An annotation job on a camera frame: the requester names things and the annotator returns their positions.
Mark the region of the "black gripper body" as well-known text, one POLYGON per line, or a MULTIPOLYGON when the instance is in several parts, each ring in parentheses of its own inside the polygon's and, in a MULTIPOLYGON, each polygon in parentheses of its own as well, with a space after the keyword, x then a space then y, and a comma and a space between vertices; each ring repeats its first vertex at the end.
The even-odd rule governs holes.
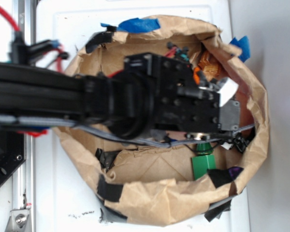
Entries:
POLYGON ((238 84, 229 77, 208 81, 186 61, 152 53, 127 56, 111 83, 121 117, 108 130, 119 138, 162 130, 229 139, 239 128, 238 84))

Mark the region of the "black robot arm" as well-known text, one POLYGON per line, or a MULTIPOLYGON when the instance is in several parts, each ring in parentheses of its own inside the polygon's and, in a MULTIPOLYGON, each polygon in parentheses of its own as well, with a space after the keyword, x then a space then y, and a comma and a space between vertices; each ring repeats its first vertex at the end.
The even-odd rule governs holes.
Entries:
POLYGON ((138 142, 153 130, 203 133, 229 139, 240 124, 232 80, 209 82, 183 55, 127 56, 107 77, 64 74, 0 63, 0 129, 40 131, 78 127, 113 141, 138 142))

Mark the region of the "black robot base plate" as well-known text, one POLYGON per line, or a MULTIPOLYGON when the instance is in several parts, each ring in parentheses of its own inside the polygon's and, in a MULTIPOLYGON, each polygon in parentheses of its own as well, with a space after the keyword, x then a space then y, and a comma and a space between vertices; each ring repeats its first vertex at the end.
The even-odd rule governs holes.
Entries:
POLYGON ((24 135, 12 131, 0 131, 0 187, 25 160, 24 135))

